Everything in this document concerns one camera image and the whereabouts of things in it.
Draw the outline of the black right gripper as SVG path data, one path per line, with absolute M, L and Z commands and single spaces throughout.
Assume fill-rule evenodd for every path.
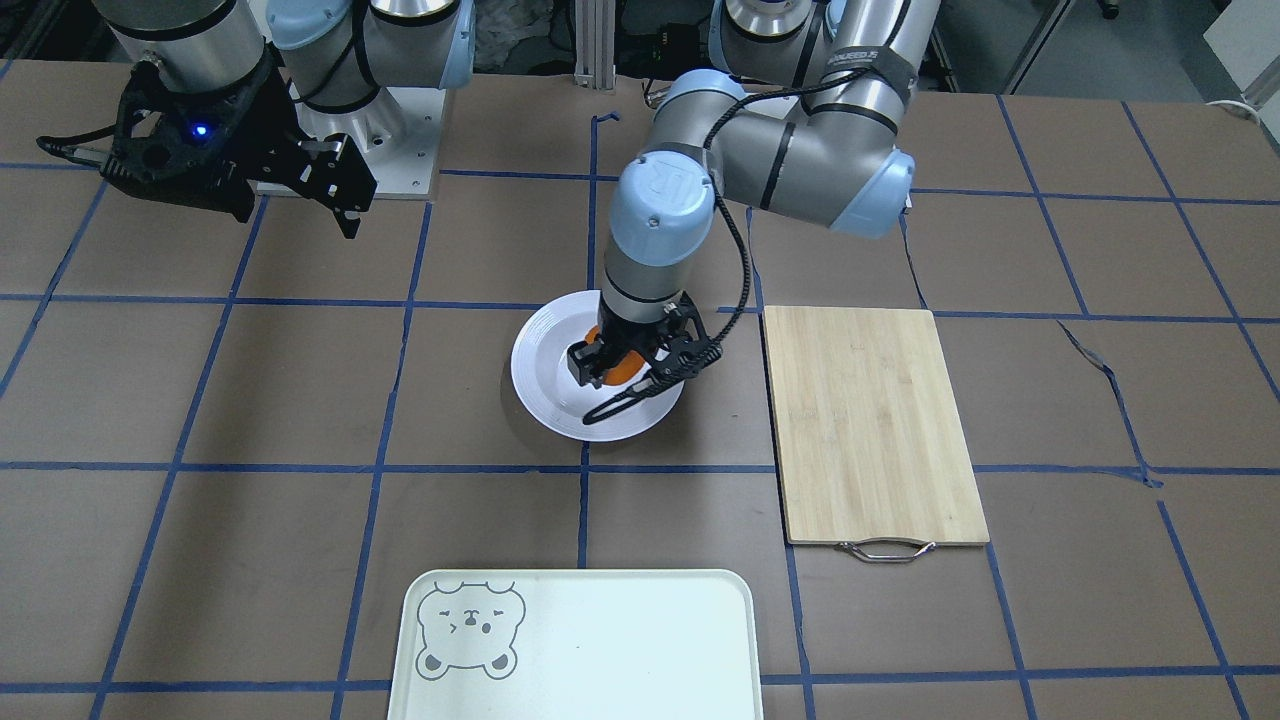
M 284 140 L 244 159 L 248 178 L 283 184 L 334 214 L 347 240 L 358 234 L 362 211 L 372 204 L 378 181 L 348 135 L 321 140 Z

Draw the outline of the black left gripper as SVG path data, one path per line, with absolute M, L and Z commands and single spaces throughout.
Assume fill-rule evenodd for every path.
M 640 320 L 616 311 L 605 300 L 598 311 L 598 340 L 579 341 L 566 350 L 570 374 L 579 386 L 599 389 L 621 357 L 635 350 L 646 363 L 669 354 L 667 305 L 643 304 Z

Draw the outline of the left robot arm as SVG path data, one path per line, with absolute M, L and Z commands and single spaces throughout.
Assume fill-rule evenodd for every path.
M 681 74 L 611 201 L 596 336 L 571 346 L 581 386 L 637 355 L 660 386 L 716 360 L 690 340 L 695 254 L 740 202 L 877 238 L 904 210 L 897 146 L 937 1 L 718 1 L 710 69 Z

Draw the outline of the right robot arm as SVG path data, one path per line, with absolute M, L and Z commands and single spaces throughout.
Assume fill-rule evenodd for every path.
M 370 156 L 408 142 L 394 88 L 467 85 L 471 1 L 99 1 L 134 65 L 111 147 L 67 156 L 136 199 L 246 222 L 259 184 L 326 208 L 353 238 Z

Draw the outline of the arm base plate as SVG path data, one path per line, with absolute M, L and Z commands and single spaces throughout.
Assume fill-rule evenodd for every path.
M 374 174 L 376 199 L 430 200 L 452 92 L 442 88 L 383 87 L 365 106 L 346 114 L 297 106 L 302 129 L 323 138 L 348 135 Z

